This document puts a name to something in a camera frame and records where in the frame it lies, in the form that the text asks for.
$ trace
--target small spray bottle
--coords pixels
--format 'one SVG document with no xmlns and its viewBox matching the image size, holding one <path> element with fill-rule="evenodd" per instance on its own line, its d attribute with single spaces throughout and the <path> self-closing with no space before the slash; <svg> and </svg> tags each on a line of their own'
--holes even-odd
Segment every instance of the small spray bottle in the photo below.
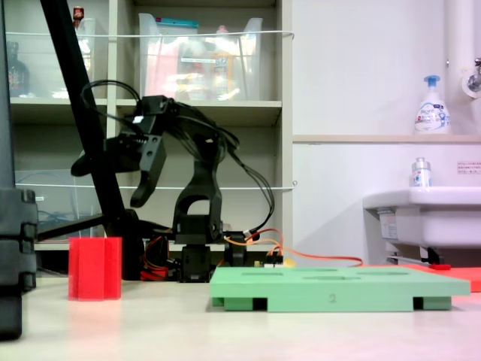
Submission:
<svg viewBox="0 0 481 361">
<path fill-rule="evenodd" d="M 424 78 L 428 83 L 428 93 L 419 106 L 419 111 L 414 123 L 415 134 L 451 134 L 451 117 L 446 108 L 446 103 L 441 100 L 436 91 L 436 82 L 440 80 L 437 75 Z"/>
<path fill-rule="evenodd" d="M 412 187 L 431 187 L 431 163 L 426 162 L 423 156 L 416 158 L 412 166 Z"/>
</svg>

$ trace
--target table surface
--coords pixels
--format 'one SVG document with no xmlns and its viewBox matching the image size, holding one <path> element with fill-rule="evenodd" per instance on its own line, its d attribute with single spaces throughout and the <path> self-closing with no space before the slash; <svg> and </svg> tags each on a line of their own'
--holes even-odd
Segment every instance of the table surface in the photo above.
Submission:
<svg viewBox="0 0 481 361">
<path fill-rule="evenodd" d="M 119 301 L 69 302 L 66 278 L 38 279 L 0 360 L 481 360 L 481 293 L 452 311 L 269 314 L 212 309 L 208 290 L 125 282 Z"/>
</svg>

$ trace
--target robotic arm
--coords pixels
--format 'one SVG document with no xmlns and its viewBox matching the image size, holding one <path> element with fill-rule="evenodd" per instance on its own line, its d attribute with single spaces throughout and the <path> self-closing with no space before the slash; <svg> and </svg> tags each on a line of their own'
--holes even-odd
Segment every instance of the robotic arm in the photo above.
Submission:
<svg viewBox="0 0 481 361">
<path fill-rule="evenodd" d="M 113 83 L 112 80 L 95 82 L 84 90 L 107 82 Z M 81 98 L 88 108 L 88 102 Z M 164 144 L 166 133 L 174 136 L 193 155 L 194 175 L 177 199 L 172 231 L 164 236 L 186 245 L 180 263 L 180 280 L 208 281 L 210 248 L 206 244 L 224 243 L 222 194 L 216 180 L 217 167 L 227 153 L 245 166 L 234 154 L 239 140 L 206 118 L 198 109 L 164 96 L 138 97 L 135 113 L 116 119 L 123 123 L 123 127 L 117 137 L 105 140 L 104 151 L 115 173 L 141 171 L 140 184 L 130 201 L 133 208 L 142 207 L 156 188 L 167 156 Z M 72 167 L 74 176 L 83 176 L 91 171 L 86 156 L 79 158 Z M 189 214 L 192 204 L 200 200 L 209 201 L 209 214 Z M 242 232 L 229 235 L 244 239 Z M 226 250 L 227 261 L 233 263 L 236 260 L 236 265 L 244 265 L 245 247 L 229 245 Z"/>
</svg>

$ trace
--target clear plastic container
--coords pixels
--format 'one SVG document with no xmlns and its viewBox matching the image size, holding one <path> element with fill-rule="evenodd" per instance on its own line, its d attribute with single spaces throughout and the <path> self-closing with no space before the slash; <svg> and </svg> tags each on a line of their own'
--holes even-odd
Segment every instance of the clear plastic container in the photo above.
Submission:
<svg viewBox="0 0 481 361">
<path fill-rule="evenodd" d="M 259 100 L 260 34 L 163 38 L 155 18 L 139 14 L 141 95 L 164 95 L 179 101 Z M 251 19 L 245 32 L 260 31 Z M 226 81 L 219 85 L 219 65 Z"/>
<path fill-rule="evenodd" d="M 106 31 L 95 19 L 82 20 L 77 30 L 80 51 L 91 81 L 107 78 L 108 39 L 90 36 L 101 34 L 106 34 Z M 68 99 L 59 61 L 49 36 L 7 34 L 7 41 L 19 44 L 18 61 L 24 64 L 29 73 L 28 92 L 23 92 L 21 97 Z M 105 98 L 105 87 L 94 89 L 94 95 Z"/>
<path fill-rule="evenodd" d="M 72 177 L 69 169 L 15 171 L 15 180 L 17 188 L 35 192 L 39 231 L 101 213 L 95 188 L 91 187 L 93 186 L 92 177 L 89 175 Z M 103 227 L 96 226 L 60 236 L 56 241 L 67 241 L 70 237 L 102 237 L 103 235 Z"/>
</svg>

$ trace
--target shelf board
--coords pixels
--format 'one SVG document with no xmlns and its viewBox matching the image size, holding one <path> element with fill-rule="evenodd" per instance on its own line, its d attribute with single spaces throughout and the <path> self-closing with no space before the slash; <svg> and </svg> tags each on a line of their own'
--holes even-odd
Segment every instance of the shelf board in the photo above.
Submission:
<svg viewBox="0 0 481 361">
<path fill-rule="evenodd" d="M 95 102 L 100 110 L 107 110 L 107 99 Z M 11 98 L 10 104 L 14 124 L 74 125 L 69 99 Z"/>
<path fill-rule="evenodd" d="M 116 104 L 122 114 L 132 114 L 135 110 L 133 99 L 117 99 Z M 202 101 L 186 104 L 196 107 L 221 126 L 274 126 L 282 109 L 282 102 L 278 101 Z"/>
<path fill-rule="evenodd" d="M 35 243 L 35 250 L 68 250 L 70 244 L 68 243 Z"/>
<path fill-rule="evenodd" d="M 465 144 L 480 143 L 481 135 L 432 134 L 432 135 L 293 135 L 295 144 L 326 144 L 326 143 L 412 143 L 412 144 Z"/>
<path fill-rule="evenodd" d="M 209 244 L 210 250 L 212 252 L 223 252 L 224 244 Z M 182 251 L 183 244 L 169 244 L 168 249 L 171 252 Z M 273 244 L 253 244 L 252 246 L 247 246 L 248 252 L 268 252 L 274 247 Z"/>
<path fill-rule="evenodd" d="M 247 246 L 249 252 L 268 252 L 272 249 L 273 244 L 253 244 Z M 68 250 L 70 245 L 68 243 L 36 243 L 35 250 Z M 182 244 L 170 244 L 169 250 L 172 252 L 182 251 Z M 213 252 L 223 252 L 224 244 L 211 244 L 210 250 Z"/>
<path fill-rule="evenodd" d="M 274 8 L 276 0 L 134 0 L 134 4 L 170 8 Z"/>
</svg>

